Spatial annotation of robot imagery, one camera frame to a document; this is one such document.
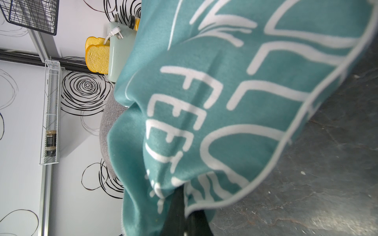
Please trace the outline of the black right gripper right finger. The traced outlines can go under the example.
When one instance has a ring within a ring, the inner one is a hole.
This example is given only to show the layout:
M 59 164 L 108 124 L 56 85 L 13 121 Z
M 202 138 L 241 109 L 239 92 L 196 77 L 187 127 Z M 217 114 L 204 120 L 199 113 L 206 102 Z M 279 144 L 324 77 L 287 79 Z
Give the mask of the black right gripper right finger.
M 204 210 L 192 212 L 186 219 L 185 236 L 213 236 Z

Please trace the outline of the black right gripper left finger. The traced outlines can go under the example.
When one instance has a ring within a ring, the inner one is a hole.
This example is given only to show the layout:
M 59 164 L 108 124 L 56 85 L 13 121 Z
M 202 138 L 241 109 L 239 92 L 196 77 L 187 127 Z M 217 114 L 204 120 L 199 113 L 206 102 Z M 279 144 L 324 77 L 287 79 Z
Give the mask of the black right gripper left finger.
M 175 189 L 160 236 L 184 236 L 186 229 L 184 187 Z

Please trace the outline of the grey pillow with zipper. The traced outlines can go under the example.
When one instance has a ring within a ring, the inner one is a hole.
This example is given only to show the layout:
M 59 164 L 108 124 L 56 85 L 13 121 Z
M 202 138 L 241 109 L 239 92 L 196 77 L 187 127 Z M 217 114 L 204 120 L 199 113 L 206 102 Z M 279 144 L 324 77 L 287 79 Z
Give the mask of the grey pillow with zipper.
M 113 170 L 113 167 L 110 161 L 107 135 L 110 129 L 112 128 L 114 122 L 127 109 L 128 107 L 121 105 L 115 100 L 114 90 L 112 90 L 106 100 L 106 104 L 104 107 L 103 115 L 100 122 L 100 128 L 99 128 L 99 143 L 100 143 L 100 150 L 101 150 L 102 158 L 105 162 L 105 166 L 107 167 L 110 178 L 112 179 L 117 178 L 117 175 L 115 174 L 115 171 Z

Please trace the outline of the teal printed pillow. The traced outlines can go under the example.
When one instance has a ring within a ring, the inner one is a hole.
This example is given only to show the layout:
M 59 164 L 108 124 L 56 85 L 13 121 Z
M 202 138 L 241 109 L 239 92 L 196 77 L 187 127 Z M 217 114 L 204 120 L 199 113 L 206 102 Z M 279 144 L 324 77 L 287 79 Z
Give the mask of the teal printed pillow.
M 179 187 L 185 217 L 252 192 L 377 28 L 377 1 L 142 1 L 107 135 L 123 234 L 159 235 Z

